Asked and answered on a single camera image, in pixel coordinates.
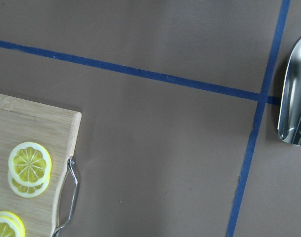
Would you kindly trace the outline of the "bamboo cutting board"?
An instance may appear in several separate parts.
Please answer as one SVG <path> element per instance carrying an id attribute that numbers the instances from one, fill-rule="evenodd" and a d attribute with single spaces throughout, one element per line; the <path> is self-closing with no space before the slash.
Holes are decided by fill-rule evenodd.
<path id="1" fill-rule="evenodd" d="M 80 112 L 0 94 L 0 211 L 20 217 L 28 237 L 50 237 L 58 226 L 60 196 L 73 156 L 81 122 Z M 39 196 L 24 198 L 9 186 L 8 158 L 23 142 L 35 142 L 49 152 L 50 182 Z"/>

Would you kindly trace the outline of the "steel scoop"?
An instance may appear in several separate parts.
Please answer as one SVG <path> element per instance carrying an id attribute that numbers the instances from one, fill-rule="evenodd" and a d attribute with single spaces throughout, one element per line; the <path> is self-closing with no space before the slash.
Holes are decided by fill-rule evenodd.
<path id="1" fill-rule="evenodd" d="M 280 140 L 301 146 L 301 38 L 288 59 L 277 131 Z"/>

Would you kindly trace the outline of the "lower lemon slice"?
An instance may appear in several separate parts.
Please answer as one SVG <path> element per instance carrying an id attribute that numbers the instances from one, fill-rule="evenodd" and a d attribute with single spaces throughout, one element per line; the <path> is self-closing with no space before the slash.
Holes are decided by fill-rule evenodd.
<path id="1" fill-rule="evenodd" d="M 41 195 L 47 189 L 50 182 L 50 176 L 48 176 L 48 178 L 43 183 L 37 186 L 24 186 L 14 180 L 14 178 L 10 174 L 10 171 L 8 171 L 7 178 L 11 190 L 15 194 L 23 198 L 34 198 Z"/>

